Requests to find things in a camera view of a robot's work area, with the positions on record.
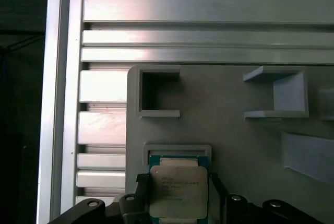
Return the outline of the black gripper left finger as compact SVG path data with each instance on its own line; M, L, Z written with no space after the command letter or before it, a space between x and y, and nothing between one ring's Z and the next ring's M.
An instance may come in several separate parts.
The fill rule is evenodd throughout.
M138 174L136 182L134 193L125 194L109 205L97 198L85 199L50 223L150 223L150 214L146 210L150 174Z

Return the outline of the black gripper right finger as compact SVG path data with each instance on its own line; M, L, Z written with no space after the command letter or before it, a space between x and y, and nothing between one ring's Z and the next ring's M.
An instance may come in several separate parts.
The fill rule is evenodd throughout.
M264 201L259 207L242 195L230 194L217 173L210 173L209 181L219 197L219 223L321 223L278 199Z

